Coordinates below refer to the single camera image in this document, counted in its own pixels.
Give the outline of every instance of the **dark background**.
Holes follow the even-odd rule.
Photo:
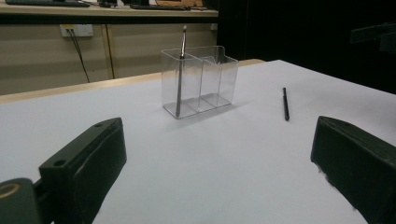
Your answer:
[[[396,93],[396,54],[350,32],[396,22],[394,0],[219,0],[218,44],[237,60],[283,60]]]

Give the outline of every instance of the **white tabletop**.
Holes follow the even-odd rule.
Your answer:
[[[284,120],[282,88],[290,121]],[[396,145],[396,95],[273,61],[240,67],[233,104],[176,120],[161,81],[0,105],[0,181],[121,117],[128,161],[94,223],[363,224],[310,161],[318,116]]]

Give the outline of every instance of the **pen in container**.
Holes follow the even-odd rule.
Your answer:
[[[286,88],[283,88],[283,107],[285,110],[285,120],[289,121],[289,107],[288,107],[288,96],[286,94]]]
[[[176,117],[180,116],[181,105],[181,79],[183,76],[184,56],[186,53],[186,30],[187,26],[183,28],[183,38],[181,40],[180,62],[178,64],[178,83],[177,83],[177,101],[176,101]]]

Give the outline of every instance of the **beige wall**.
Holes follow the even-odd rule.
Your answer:
[[[108,25],[107,40],[106,27],[94,25],[93,36],[78,38],[90,80],[110,79],[112,71],[115,77],[160,72],[161,49],[180,48],[183,26]],[[188,24],[187,47],[216,45],[210,26]],[[74,44],[59,25],[0,25],[0,95],[86,82]]]

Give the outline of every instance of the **clear plastic container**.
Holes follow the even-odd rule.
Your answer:
[[[222,46],[162,50],[163,108],[176,119],[195,115],[233,100],[238,61]]]

